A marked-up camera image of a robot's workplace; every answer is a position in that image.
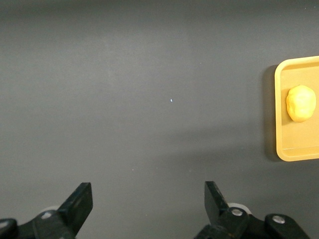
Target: gray surface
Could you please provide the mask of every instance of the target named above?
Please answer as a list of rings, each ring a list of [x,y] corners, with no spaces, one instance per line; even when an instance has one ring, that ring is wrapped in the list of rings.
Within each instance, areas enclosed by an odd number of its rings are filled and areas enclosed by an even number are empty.
[[[214,180],[319,238],[319,161],[276,156],[273,83],[319,54],[318,1],[25,2],[0,2],[2,218],[90,181],[80,239],[193,238]]]

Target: metal screw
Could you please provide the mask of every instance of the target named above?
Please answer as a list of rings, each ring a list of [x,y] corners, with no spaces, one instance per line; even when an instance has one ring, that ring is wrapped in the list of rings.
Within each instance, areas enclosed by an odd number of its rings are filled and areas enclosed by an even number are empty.
[[[7,221],[4,221],[4,222],[2,222],[2,223],[0,223],[0,229],[1,228],[5,228],[6,226],[8,226],[8,222]]]
[[[280,216],[273,216],[273,220],[279,224],[284,224],[286,222],[285,219],[283,217],[280,217]]]
[[[243,215],[243,212],[239,209],[236,209],[236,208],[231,210],[231,213],[237,217],[240,217],[241,215]]]
[[[49,217],[51,217],[52,216],[52,214],[50,213],[50,212],[45,212],[42,216],[41,216],[41,218],[44,220],[44,219],[48,219]]]

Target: silver bolt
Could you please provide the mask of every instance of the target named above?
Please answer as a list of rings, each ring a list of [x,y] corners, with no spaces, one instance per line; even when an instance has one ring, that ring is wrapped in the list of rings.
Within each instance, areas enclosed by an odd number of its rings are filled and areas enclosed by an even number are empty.
[[[273,220],[279,224],[284,224],[286,222],[285,219],[283,217],[280,217],[280,216],[273,216]]]
[[[4,221],[4,222],[2,222],[2,223],[0,223],[0,229],[1,228],[5,228],[6,226],[8,226],[8,222],[7,221]]]
[[[243,212],[239,209],[236,209],[236,208],[231,210],[231,213],[237,217],[240,217],[241,215],[243,215]]]
[[[50,212],[45,212],[42,216],[41,216],[41,218],[44,220],[44,219],[48,219],[49,217],[51,217],[52,216],[52,214],[50,213]]]

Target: yellow object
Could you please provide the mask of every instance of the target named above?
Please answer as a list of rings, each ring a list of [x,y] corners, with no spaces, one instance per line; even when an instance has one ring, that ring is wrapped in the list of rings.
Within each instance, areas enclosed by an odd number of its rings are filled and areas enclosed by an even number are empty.
[[[283,61],[275,72],[276,148],[285,161],[319,158],[319,109],[302,123],[292,121],[287,111],[289,90],[298,85],[319,95],[319,56]]]
[[[287,111],[295,122],[304,122],[313,116],[316,108],[316,95],[307,86],[299,85],[289,90]]]

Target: yellow tray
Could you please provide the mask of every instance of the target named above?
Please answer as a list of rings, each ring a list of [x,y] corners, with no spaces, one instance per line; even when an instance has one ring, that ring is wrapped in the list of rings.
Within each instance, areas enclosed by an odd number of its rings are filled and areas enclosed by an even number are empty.
[[[294,122],[287,112],[289,90],[305,85],[316,94],[313,116]],[[275,72],[276,145],[277,154],[284,161],[319,158],[319,56],[290,59],[279,64]]]

